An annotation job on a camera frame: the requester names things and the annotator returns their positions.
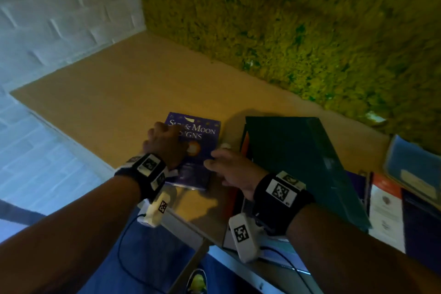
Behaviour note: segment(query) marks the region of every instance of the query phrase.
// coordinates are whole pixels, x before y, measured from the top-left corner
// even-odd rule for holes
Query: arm
[[[184,157],[179,126],[157,122],[144,153],[160,156],[172,169]],[[75,293],[102,263],[140,201],[137,182],[113,177],[0,245],[0,288],[4,293]]]
[[[252,200],[267,171],[240,154],[220,149],[205,166],[239,187]],[[438,277],[400,251],[363,233],[336,215],[310,204],[286,233],[295,251],[324,293],[433,293]]]

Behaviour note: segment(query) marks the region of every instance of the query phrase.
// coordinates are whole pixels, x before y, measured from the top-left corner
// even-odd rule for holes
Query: forearm
[[[134,180],[114,177],[3,242],[0,288],[76,292],[107,256],[139,199]]]
[[[295,216],[287,236],[324,293],[420,293],[398,251],[317,204]]]

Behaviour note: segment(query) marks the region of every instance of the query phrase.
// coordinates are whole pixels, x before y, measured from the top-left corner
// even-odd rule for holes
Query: wooden desk
[[[143,32],[49,74],[13,96],[113,168],[136,154],[147,130],[180,112],[222,121],[238,149],[245,116],[319,117],[345,169],[381,171],[388,137],[286,90]],[[227,190],[179,189],[175,214],[217,245]]]

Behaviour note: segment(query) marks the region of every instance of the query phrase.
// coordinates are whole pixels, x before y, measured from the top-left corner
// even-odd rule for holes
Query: purple book
[[[210,171],[203,163],[204,160],[212,158],[210,153],[216,149],[221,122],[170,112],[165,124],[182,124],[179,138],[189,143],[187,156],[178,167],[179,175],[169,177],[166,181],[176,186],[206,190]]]

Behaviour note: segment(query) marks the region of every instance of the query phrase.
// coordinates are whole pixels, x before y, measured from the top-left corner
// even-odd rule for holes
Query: hand
[[[182,162],[188,149],[188,143],[178,139],[180,130],[179,124],[168,126],[162,122],[155,123],[154,128],[147,132],[149,140],[142,144],[143,152],[158,155],[169,170],[174,169]]]
[[[217,149],[211,155],[215,160],[207,159],[204,166],[223,176],[222,185],[238,187],[248,200],[252,200],[256,186],[268,171],[231,150]]]

